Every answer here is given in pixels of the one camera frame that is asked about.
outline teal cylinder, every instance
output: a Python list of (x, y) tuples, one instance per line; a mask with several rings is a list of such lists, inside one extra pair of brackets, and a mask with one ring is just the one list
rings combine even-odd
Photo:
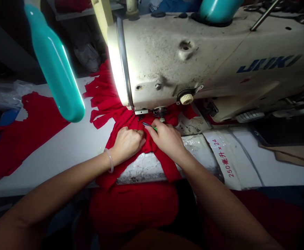
[(198, 15), (201, 20), (222, 24), (230, 22), (244, 0), (203, 0)]
[(81, 121), (85, 105), (62, 42), (48, 27), (38, 8), (25, 5), (24, 10), (30, 24), (37, 60), (60, 114), (69, 122)]

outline red garment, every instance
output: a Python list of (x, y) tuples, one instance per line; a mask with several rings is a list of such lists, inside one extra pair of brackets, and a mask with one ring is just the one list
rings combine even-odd
[[(114, 145), (117, 133), (122, 127), (128, 126), (129, 129), (143, 130), (145, 127), (141, 122), (151, 124), (155, 117), (148, 114), (138, 121), (134, 112), (121, 104), (108, 60), (101, 65), (100, 71), (95, 75), (99, 75), (99, 77), (85, 86), (86, 93), (83, 94), (83, 97), (92, 97), (91, 106), (98, 107), (98, 110), (91, 112), (90, 118), (90, 122), (97, 129), (105, 125), (110, 118), (115, 120), (106, 145), (106, 148), (109, 149)], [(177, 125), (177, 116), (181, 111), (189, 119), (196, 116), (190, 105), (172, 105), (167, 108), (166, 121)], [(89, 214), (99, 234), (101, 245), (106, 245), (107, 238), (112, 235), (171, 224), (178, 212), (178, 196), (173, 184), (114, 185), (125, 168), (142, 152), (155, 154), (170, 182), (181, 179), (175, 163), (156, 146), (146, 130), (145, 134), (146, 143), (137, 154), (116, 166), (112, 174), (106, 172), (96, 179), (96, 183), (102, 189), (92, 191)]]
[(28, 118), (0, 127), (0, 178), (12, 174), (22, 162), (69, 122), (53, 98), (36, 92), (22, 97)]
[[(91, 99), (92, 108), (98, 107), (99, 109), (93, 110), (90, 118), (90, 122), (93, 123), (97, 129), (105, 125), (110, 118), (113, 118), (116, 122), (106, 145), (106, 148), (108, 149), (114, 145), (117, 133), (122, 127), (128, 126), (129, 129), (144, 130), (145, 127), (141, 122), (151, 124), (155, 119), (153, 114), (146, 114), (142, 120), (138, 121), (138, 117), (135, 116), (134, 112), (128, 110), (121, 104), (109, 67), (110, 63), (107, 60), (100, 66), (100, 71), (95, 74), (99, 75), (99, 77), (96, 77), (91, 83), (85, 86), (86, 93), (83, 94), (84, 98), (93, 97)], [(188, 119), (197, 116), (190, 105), (184, 106), (174, 104), (167, 108), (167, 114), (165, 116), (166, 122), (176, 126), (178, 124), (178, 115), (181, 111)], [(96, 179), (98, 185), (108, 190), (125, 168), (130, 163), (134, 162), (141, 153), (150, 152), (153, 152), (160, 161), (169, 182), (181, 179), (181, 175), (178, 172), (175, 163), (157, 147), (148, 131), (145, 130), (145, 134), (146, 143), (141, 150), (127, 161), (115, 167), (112, 174), (106, 172), (98, 177)]]
[(171, 224), (178, 212), (176, 187), (169, 183), (114, 185), (92, 190), (89, 215), (101, 238)]
[[(285, 249), (298, 249), (304, 235), (304, 210), (283, 200), (272, 200), (255, 191), (232, 192), (247, 207), (265, 230)], [(200, 208), (208, 249), (229, 249), (223, 234)]]

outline bracelet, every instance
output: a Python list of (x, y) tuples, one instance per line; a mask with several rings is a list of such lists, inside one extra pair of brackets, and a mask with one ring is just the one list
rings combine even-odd
[(109, 158), (110, 158), (110, 165), (111, 165), (111, 169), (109, 170), (109, 173), (113, 173), (113, 171), (114, 171), (114, 162), (113, 162), (113, 159), (111, 158), (111, 155), (110, 155), (110, 153), (109, 153), (109, 150), (108, 149), (104, 149), (104, 151), (103, 152), (107, 152), (107, 154), (108, 154), (108, 156), (109, 156)]

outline green pen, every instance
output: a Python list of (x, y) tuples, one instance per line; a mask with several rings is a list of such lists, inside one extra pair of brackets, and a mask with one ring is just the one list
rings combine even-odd
[(142, 122), (142, 124), (143, 124), (145, 127), (146, 127), (146, 126), (152, 127), (156, 132), (158, 132), (158, 129), (157, 129), (157, 128), (153, 127), (152, 125), (149, 125), (148, 123), (143, 123), (143, 122)]

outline left hand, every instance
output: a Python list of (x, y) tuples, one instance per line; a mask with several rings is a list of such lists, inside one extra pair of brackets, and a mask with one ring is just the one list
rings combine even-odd
[(130, 130), (123, 127), (118, 131), (114, 146), (109, 149), (114, 166), (135, 155), (145, 144), (144, 132), (142, 130)]

